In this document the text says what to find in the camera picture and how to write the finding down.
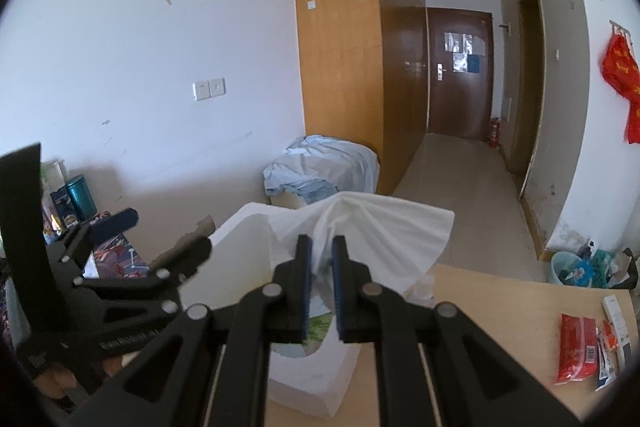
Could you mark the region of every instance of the doorway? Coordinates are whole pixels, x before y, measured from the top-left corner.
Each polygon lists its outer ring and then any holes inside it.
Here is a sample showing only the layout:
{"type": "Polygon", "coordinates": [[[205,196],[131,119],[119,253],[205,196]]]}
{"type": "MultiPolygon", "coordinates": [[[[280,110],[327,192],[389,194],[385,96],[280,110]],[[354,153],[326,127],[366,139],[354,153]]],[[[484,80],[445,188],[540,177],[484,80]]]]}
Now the doorway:
{"type": "Polygon", "coordinates": [[[507,162],[521,194],[535,154],[545,91],[545,28],[540,0],[519,0],[520,89],[513,144],[507,162]]]}
{"type": "Polygon", "coordinates": [[[428,8],[428,132],[487,140],[494,90],[494,27],[490,13],[428,8]]]}

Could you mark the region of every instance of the hallway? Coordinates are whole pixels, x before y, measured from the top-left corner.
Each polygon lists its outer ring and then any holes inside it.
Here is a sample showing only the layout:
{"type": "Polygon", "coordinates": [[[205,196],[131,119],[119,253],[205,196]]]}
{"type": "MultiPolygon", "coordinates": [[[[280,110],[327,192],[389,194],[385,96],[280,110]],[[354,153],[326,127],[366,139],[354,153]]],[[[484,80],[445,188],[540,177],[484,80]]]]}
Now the hallway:
{"type": "Polygon", "coordinates": [[[513,179],[486,143],[427,134],[394,196],[456,213],[440,263],[546,281],[513,179]]]}

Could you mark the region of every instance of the metal screw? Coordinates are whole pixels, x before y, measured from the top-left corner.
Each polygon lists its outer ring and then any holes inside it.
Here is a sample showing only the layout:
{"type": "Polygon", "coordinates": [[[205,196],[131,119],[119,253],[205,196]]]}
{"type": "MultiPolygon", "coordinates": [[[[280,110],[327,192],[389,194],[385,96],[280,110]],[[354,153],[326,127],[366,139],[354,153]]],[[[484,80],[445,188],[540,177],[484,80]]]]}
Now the metal screw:
{"type": "Polygon", "coordinates": [[[450,302],[443,302],[442,304],[438,304],[436,311],[440,317],[444,317],[446,319],[452,319],[458,314],[458,308],[450,302]]]}
{"type": "Polygon", "coordinates": [[[162,308],[162,311],[168,315],[173,315],[178,311],[178,304],[173,301],[164,301],[160,304],[160,307],[162,308]]]}
{"type": "Polygon", "coordinates": [[[169,279],[169,276],[171,275],[171,272],[169,272],[169,270],[167,270],[166,268],[161,268],[156,272],[156,275],[160,279],[169,279]]]}
{"type": "Polygon", "coordinates": [[[377,282],[368,282],[362,286],[362,293],[369,297],[376,297],[382,293],[382,286],[377,282]]]}
{"type": "Polygon", "coordinates": [[[192,321],[199,321],[207,316],[208,308],[204,304],[194,304],[187,310],[187,316],[192,321]]]}
{"type": "Polygon", "coordinates": [[[282,286],[274,282],[270,282],[262,287],[262,293],[267,297],[277,297],[282,293],[282,286]]]}

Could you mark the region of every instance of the wall switch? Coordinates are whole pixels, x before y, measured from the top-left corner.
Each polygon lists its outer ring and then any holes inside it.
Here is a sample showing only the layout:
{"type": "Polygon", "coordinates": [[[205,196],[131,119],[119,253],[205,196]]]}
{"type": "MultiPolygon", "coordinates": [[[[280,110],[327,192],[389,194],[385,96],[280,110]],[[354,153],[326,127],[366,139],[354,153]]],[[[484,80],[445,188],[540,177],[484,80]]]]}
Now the wall switch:
{"type": "Polygon", "coordinates": [[[195,84],[193,84],[193,98],[196,99],[196,102],[211,98],[209,83],[206,80],[203,82],[196,82],[195,84]]]}
{"type": "Polygon", "coordinates": [[[212,78],[209,81],[209,91],[211,96],[222,96],[226,93],[225,79],[224,78],[212,78]]]}

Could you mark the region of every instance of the blue container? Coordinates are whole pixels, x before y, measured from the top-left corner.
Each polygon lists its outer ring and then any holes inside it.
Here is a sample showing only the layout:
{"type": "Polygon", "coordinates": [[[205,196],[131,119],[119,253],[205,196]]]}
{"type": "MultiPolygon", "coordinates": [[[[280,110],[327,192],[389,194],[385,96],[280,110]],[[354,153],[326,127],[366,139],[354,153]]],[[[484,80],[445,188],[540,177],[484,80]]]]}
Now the blue container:
{"type": "Polygon", "coordinates": [[[69,180],[66,183],[66,188],[78,210],[78,214],[80,214],[78,217],[82,221],[87,221],[98,213],[98,210],[95,208],[94,198],[91,197],[89,187],[86,185],[84,174],[80,174],[69,180]]]}

